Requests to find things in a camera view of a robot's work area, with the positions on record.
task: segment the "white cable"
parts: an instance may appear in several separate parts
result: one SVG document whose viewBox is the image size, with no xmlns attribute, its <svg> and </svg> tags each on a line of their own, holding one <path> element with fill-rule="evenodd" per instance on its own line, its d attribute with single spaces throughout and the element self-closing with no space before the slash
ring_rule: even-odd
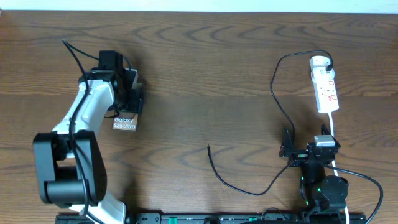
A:
<svg viewBox="0 0 398 224">
<path fill-rule="evenodd" d="M 328 113 L 329 115 L 329 123 L 330 123 L 330 134 L 332 136 L 335 136 L 335 130 L 333 128 L 333 118 L 331 117 L 331 113 Z M 336 162 L 332 161 L 331 162 L 331 166 L 333 166 L 334 168 L 336 168 Z M 333 172 L 335 173 L 335 176 L 338 177 L 338 173 L 337 170 L 333 170 Z M 346 205 L 346 207 L 344 208 L 344 214 L 346 215 L 346 224 L 349 224 L 349 213 L 348 213 L 348 207 Z"/>
</svg>

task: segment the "white power strip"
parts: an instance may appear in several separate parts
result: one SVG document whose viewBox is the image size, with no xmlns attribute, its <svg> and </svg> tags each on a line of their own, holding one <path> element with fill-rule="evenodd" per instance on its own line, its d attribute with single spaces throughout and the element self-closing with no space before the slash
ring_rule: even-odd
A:
<svg viewBox="0 0 398 224">
<path fill-rule="evenodd" d="M 326 70 L 330 59 L 324 56 L 314 56 L 310 60 L 311 79 L 315 88 L 315 97 L 319 113 L 331 113 L 337 110 L 338 100 L 335 86 L 335 71 Z"/>
</svg>

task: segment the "wooden tabletop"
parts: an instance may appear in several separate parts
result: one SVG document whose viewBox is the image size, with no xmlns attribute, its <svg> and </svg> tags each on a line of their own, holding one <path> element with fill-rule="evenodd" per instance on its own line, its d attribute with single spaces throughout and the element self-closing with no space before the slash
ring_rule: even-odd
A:
<svg viewBox="0 0 398 224">
<path fill-rule="evenodd" d="M 65 116 L 80 71 L 61 43 L 89 54 L 117 50 L 145 83 L 136 133 L 103 121 L 99 148 L 108 190 L 129 206 L 164 213 L 257 213 L 305 207 L 299 168 L 278 157 L 289 126 L 269 84 L 281 56 L 331 53 L 340 109 L 338 166 L 375 178 L 384 201 L 374 223 L 398 220 L 398 16 L 177 12 L 4 11 L 0 17 L 0 223 L 53 223 L 67 212 L 39 199 L 32 140 Z M 78 55 L 85 69 L 96 62 Z M 285 59 L 274 91 L 304 148 L 328 116 L 317 113 L 308 60 Z M 379 198 L 370 181 L 349 181 L 348 208 L 371 214 Z"/>
</svg>

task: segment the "power outlet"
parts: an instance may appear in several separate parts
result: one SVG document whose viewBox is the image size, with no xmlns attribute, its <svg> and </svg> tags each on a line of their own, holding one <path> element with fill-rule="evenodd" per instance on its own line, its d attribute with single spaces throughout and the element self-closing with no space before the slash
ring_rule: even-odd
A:
<svg viewBox="0 0 398 224">
<path fill-rule="evenodd" d="M 335 71 L 326 71 L 329 64 L 330 59 L 324 56 L 314 56 L 310 60 L 311 79 L 319 113 L 331 113 L 339 108 L 334 81 Z"/>
</svg>

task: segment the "power strip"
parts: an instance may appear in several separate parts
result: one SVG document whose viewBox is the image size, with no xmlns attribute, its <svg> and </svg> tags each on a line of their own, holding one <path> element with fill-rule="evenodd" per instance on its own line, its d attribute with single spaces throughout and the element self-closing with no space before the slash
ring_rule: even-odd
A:
<svg viewBox="0 0 398 224">
<path fill-rule="evenodd" d="M 324 56 L 314 56 L 310 60 L 310 65 L 318 112 L 331 113 L 336 111 L 339 106 L 334 81 L 335 71 L 333 69 L 326 70 L 326 67 L 330 65 L 330 59 Z"/>
</svg>

